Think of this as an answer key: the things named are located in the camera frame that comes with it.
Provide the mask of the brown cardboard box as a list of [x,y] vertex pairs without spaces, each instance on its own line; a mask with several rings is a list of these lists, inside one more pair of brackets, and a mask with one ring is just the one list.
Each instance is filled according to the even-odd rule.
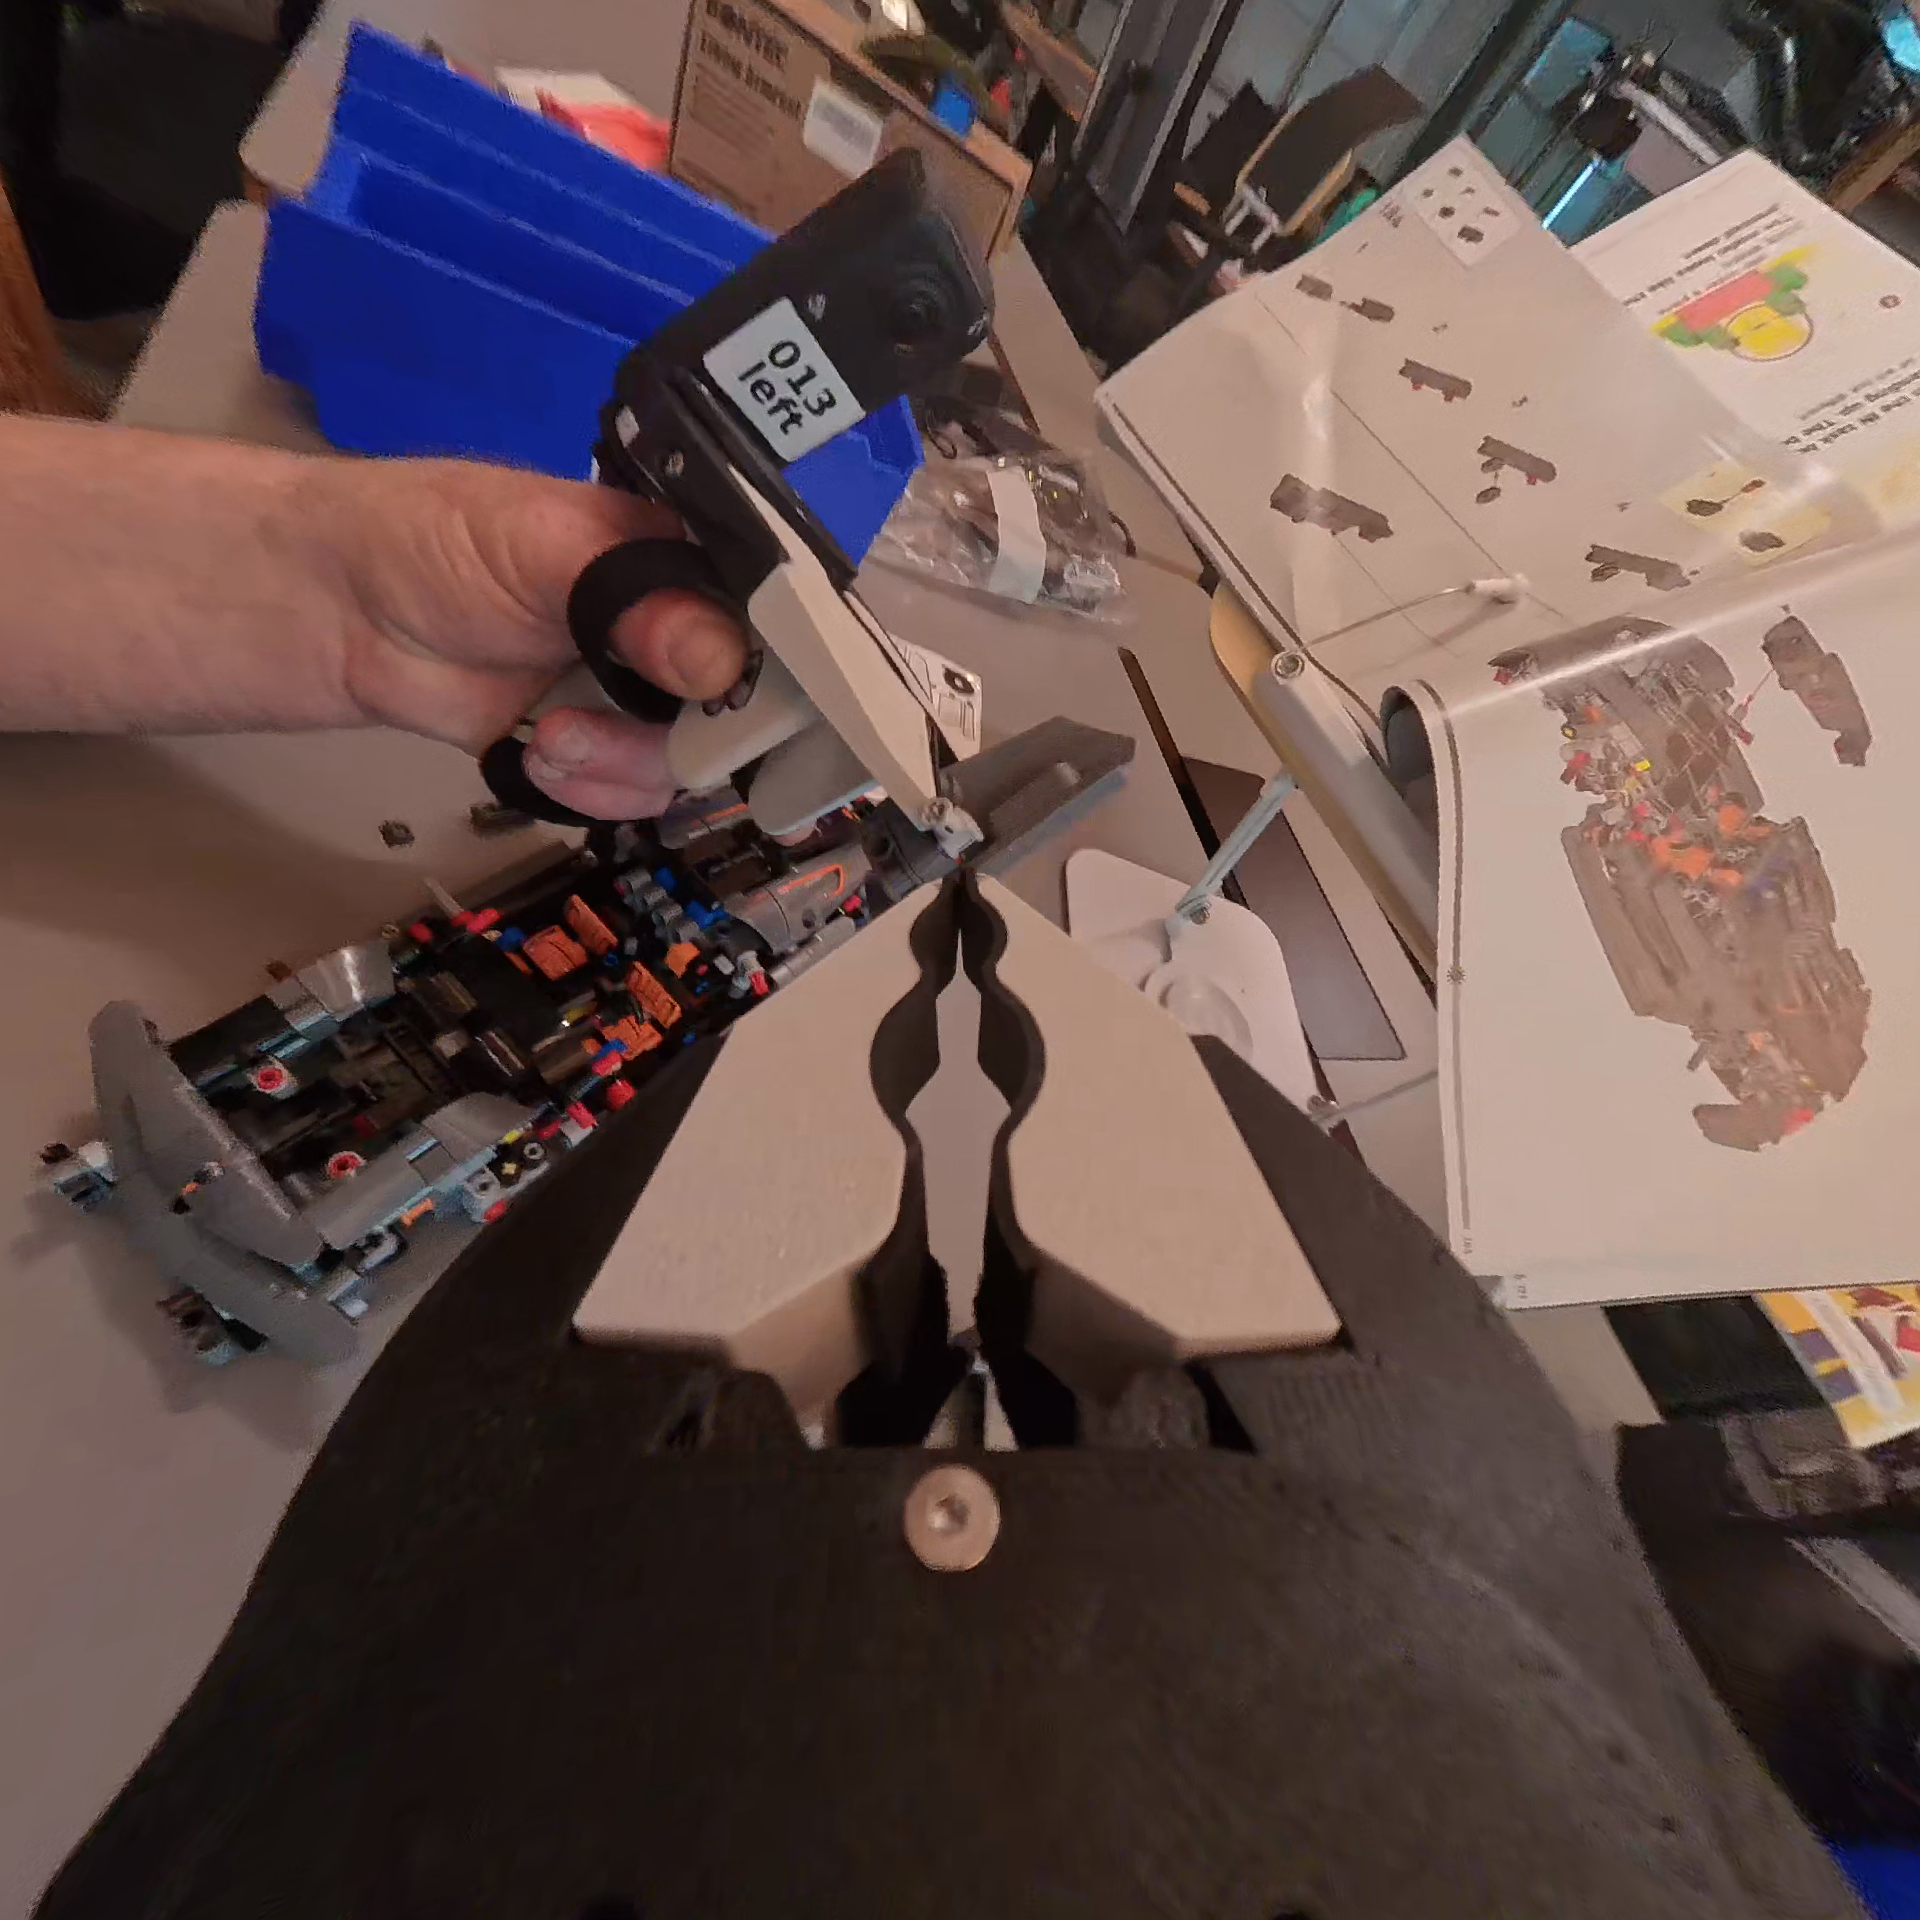
[[1006,249],[1034,168],[937,42],[860,19],[854,4],[692,4],[676,180],[784,233],[898,152],[923,156],[977,252]]

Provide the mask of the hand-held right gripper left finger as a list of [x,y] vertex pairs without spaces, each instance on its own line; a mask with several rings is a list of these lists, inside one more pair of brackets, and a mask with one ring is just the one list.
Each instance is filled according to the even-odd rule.
[[573,1330],[719,1361],[799,1416],[926,1420],[958,1371],[908,1108],[943,1060],[958,883],[926,883],[720,1040]]

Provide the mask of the wooden pillar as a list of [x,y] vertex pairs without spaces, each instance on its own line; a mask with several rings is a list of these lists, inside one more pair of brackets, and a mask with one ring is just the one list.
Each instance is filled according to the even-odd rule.
[[3,190],[3,413],[104,420],[118,392],[113,326],[53,315]]

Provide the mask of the blue tagged plastic bin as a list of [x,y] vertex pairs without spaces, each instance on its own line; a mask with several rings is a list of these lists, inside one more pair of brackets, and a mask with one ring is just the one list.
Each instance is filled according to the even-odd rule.
[[266,220],[254,349],[339,449],[613,481],[625,362],[771,242],[357,22],[317,176]]

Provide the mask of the person's left hand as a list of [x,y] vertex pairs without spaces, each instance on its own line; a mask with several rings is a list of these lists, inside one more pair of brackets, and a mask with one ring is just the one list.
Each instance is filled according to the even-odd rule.
[[469,750],[531,720],[524,767],[545,797],[593,819],[672,799],[663,723],[557,696],[583,662],[566,621],[580,573],[632,541],[681,540],[672,510],[449,459],[324,462],[308,510],[361,718]]

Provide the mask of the long dark grey lego panel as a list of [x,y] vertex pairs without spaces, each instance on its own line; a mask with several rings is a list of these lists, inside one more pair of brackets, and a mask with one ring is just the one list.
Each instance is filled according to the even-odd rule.
[[930,799],[887,817],[898,887],[958,870],[1006,880],[1116,792],[1137,756],[1130,734],[1056,715],[937,767]]

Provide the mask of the person's left forearm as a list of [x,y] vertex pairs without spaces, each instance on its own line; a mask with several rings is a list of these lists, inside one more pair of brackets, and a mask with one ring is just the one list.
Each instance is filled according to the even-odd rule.
[[358,727],[364,462],[5,413],[3,730]]

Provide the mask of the large grey lego vehicle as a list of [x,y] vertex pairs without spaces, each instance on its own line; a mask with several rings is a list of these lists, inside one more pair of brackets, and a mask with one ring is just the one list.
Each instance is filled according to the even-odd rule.
[[176,1036],[111,1002],[88,1026],[96,1134],[48,1146],[46,1181],[118,1218],[203,1364],[339,1364],[423,1231],[496,1221],[868,925],[881,810],[870,789],[781,835],[720,785],[471,903],[441,892]]

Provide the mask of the large clear plastic bag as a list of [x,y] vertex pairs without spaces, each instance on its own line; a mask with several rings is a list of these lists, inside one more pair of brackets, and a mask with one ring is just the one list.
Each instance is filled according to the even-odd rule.
[[924,457],[867,564],[977,599],[1120,625],[1129,536],[1096,471],[1055,443]]

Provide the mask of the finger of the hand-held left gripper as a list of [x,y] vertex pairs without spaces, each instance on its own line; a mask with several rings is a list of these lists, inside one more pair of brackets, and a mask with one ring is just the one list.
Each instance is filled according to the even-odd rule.
[[854,591],[854,699],[870,731],[907,763],[908,709],[924,723],[928,769],[960,765],[985,750],[987,696],[978,669],[908,631],[904,615]]
[[746,617],[856,765],[910,813],[943,813],[932,720],[870,621],[763,492],[746,503],[776,560],[746,594]]

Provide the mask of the white book stand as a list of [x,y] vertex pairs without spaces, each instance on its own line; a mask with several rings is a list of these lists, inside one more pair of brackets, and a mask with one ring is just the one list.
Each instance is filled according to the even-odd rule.
[[1069,930],[1189,1036],[1329,1131],[1438,1139],[1432,834],[1302,643],[1213,591],[1209,635],[1144,662],[1204,862],[1079,849]]

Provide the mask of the lego instruction booklet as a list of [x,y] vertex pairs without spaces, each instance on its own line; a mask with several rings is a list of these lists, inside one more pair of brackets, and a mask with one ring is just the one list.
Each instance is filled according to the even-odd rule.
[[1764,156],[1571,247],[1456,139],[1099,392],[1431,970],[1512,1305],[1917,1282],[1917,369]]

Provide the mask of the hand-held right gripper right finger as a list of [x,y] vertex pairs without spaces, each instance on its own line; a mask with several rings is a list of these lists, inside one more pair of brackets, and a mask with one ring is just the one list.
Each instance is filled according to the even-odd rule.
[[1275,1088],[1189,1008],[993,875],[960,881],[993,1143],[975,1331],[1006,1413],[1111,1408],[1194,1364],[1343,1331],[1219,1072]]

